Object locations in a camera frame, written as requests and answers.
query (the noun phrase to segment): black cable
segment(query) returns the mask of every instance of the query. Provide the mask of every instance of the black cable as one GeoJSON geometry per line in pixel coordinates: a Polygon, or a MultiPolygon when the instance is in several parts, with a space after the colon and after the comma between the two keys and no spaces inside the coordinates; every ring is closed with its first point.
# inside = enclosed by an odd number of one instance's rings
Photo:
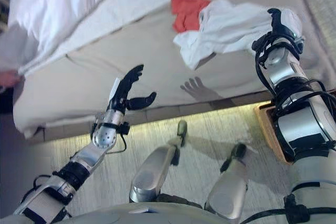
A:
{"type": "Polygon", "coordinates": [[[274,216],[274,215],[285,215],[285,214],[286,214],[285,209],[266,210],[266,211],[258,212],[256,214],[252,215],[251,217],[247,218],[246,220],[244,220],[240,224],[246,224],[246,223],[249,223],[251,221],[254,221],[256,219],[260,219],[260,218],[263,218],[263,217],[274,216]]]}
{"type": "MultiPolygon", "coordinates": [[[[321,215],[321,214],[336,214],[336,208],[334,207],[315,207],[315,208],[308,208],[308,213],[310,215],[321,215]]],[[[268,216],[275,216],[275,215],[285,215],[286,210],[285,209],[272,209],[272,210],[266,210],[262,212],[258,212],[251,217],[247,218],[240,224],[247,224],[251,221],[268,217],[268,216]]]]}
{"type": "Polygon", "coordinates": [[[317,80],[317,79],[311,79],[311,80],[306,81],[306,82],[304,82],[303,84],[301,84],[299,87],[297,87],[296,89],[294,89],[288,96],[282,98],[279,102],[277,102],[278,104],[277,104],[277,106],[276,106],[276,110],[280,110],[280,107],[282,107],[283,103],[284,103],[288,98],[290,98],[293,94],[299,92],[302,88],[304,88],[305,86],[307,86],[307,85],[309,85],[309,84],[311,84],[311,83],[313,83],[313,82],[317,82],[317,83],[320,85],[322,91],[325,91],[325,90],[326,90],[324,84],[323,84],[320,80],[317,80]]]}
{"type": "Polygon", "coordinates": [[[306,102],[307,99],[312,98],[312,97],[316,97],[318,95],[320,95],[322,97],[329,98],[333,102],[333,104],[335,106],[335,104],[336,104],[336,98],[333,95],[331,95],[331,94],[329,94],[329,93],[327,93],[325,91],[316,91],[314,93],[307,94],[307,95],[299,98],[298,100],[296,100],[295,102],[291,103],[290,105],[288,105],[284,109],[278,108],[278,111],[276,112],[276,114],[277,114],[277,116],[282,116],[285,113],[287,113],[288,111],[290,111],[294,106],[297,106],[298,104],[306,102]]]}
{"type": "Polygon", "coordinates": [[[29,194],[31,194],[33,191],[36,191],[41,185],[36,185],[36,181],[41,178],[41,177],[44,177],[44,178],[50,178],[50,175],[46,175],[46,174],[41,174],[41,175],[38,175],[35,179],[34,179],[34,182],[33,182],[33,187],[28,190],[24,196],[22,197],[22,200],[20,202],[20,204],[26,200],[26,198],[28,197],[29,194]]]}
{"type": "Polygon", "coordinates": [[[30,190],[28,190],[28,192],[26,192],[24,194],[24,196],[22,197],[22,200],[20,201],[20,204],[26,200],[26,198],[28,197],[29,194],[31,194],[33,191],[36,191],[40,186],[41,185],[38,185],[36,188],[31,188],[30,190]]]}
{"type": "Polygon", "coordinates": [[[36,181],[37,181],[39,178],[50,178],[50,175],[46,175],[46,174],[38,175],[38,176],[34,179],[34,182],[33,182],[33,188],[36,188],[36,181]]]}
{"type": "Polygon", "coordinates": [[[106,154],[122,153],[122,152],[126,151],[127,144],[126,144],[125,138],[124,138],[123,134],[120,134],[120,136],[121,136],[122,141],[124,142],[124,149],[122,149],[120,151],[115,151],[115,152],[106,152],[106,154]]]}
{"type": "Polygon", "coordinates": [[[272,87],[270,86],[270,84],[268,83],[268,81],[266,80],[261,68],[260,68],[260,64],[262,63],[263,67],[264,67],[264,63],[268,58],[268,54],[274,49],[276,48],[276,46],[273,46],[273,48],[269,48],[267,49],[267,46],[272,44],[275,40],[279,39],[279,38],[285,38],[287,39],[292,46],[292,49],[289,49],[290,46],[286,47],[288,50],[291,51],[291,53],[293,54],[293,56],[296,59],[300,59],[299,54],[302,53],[302,49],[300,49],[298,47],[298,45],[295,43],[295,41],[286,34],[278,34],[278,33],[270,33],[266,36],[265,38],[265,42],[263,44],[263,46],[259,47],[259,50],[256,50],[256,56],[255,56],[255,62],[256,62],[256,71],[257,71],[257,75],[259,77],[259,79],[261,80],[261,82],[264,84],[264,86],[271,92],[271,94],[273,95],[273,97],[276,97],[276,93],[275,91],[272,89],[272,87]]]}

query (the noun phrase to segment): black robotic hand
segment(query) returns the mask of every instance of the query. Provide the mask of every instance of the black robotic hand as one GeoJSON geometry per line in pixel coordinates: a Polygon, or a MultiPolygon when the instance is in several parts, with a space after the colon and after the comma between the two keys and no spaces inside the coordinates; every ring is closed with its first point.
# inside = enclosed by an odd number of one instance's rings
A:
{"type": "Polygon", "coordinates": [[[120,81],[116,93],[109,102],[108,109],[114,109],[125,114],[125,110],[140,110],[151,105],[155,98],[156,92],[152,92],[148,97],[133,98],[127,100],[128,93],[132,88],[132,84],[139,80],[142,76],[143,65],[138,65],[130,70],[120,81]]]}

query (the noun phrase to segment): crumpled towel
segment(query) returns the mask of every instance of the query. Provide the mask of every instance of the crumpled towel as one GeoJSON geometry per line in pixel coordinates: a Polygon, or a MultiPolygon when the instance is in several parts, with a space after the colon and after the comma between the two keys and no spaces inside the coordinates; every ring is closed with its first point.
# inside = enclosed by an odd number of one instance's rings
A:
{"type": "Polygon", "coordinates": [[[199,30],[198,15],[210,0],[171,0],[172,14],[177,14],[173,28],[178,33],[199,30]]]}
{"type": "Polygon", "coordinates": [[[253,41],[272,30],[267,9],[251,3],[233,5],[228,0],[214,0],[200,12],[199,31],[180,33],[173,42],[181,47],[182,58],[192,70],[214,52],[248,49],[253,53],[253,41]]]}

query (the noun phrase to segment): red cloth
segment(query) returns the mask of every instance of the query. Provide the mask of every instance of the red cloth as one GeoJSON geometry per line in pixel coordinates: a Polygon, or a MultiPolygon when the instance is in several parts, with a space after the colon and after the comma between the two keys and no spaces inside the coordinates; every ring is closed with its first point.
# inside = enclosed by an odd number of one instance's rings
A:
{"type": "Polygon", "coordinates": [[[199,30],[199,12],[208,4],[210,0],[171,0],[172,14],[176,14],[173,28],[182,33],[187,30],[199,30]]]}

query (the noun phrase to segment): white bed sheet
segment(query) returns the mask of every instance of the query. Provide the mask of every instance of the white bed sheet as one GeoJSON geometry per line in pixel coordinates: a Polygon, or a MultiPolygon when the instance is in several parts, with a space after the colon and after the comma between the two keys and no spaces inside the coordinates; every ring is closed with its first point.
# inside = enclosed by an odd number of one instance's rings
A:
{"type": "Polygon", "coordinates": [[[20,72],[28,76],[65,54],[118,30],[169,2],[170,0],[104,0],[78,24],[71,36],[61,43],[56,51],[49,57],[22,67],[20,72]]]}

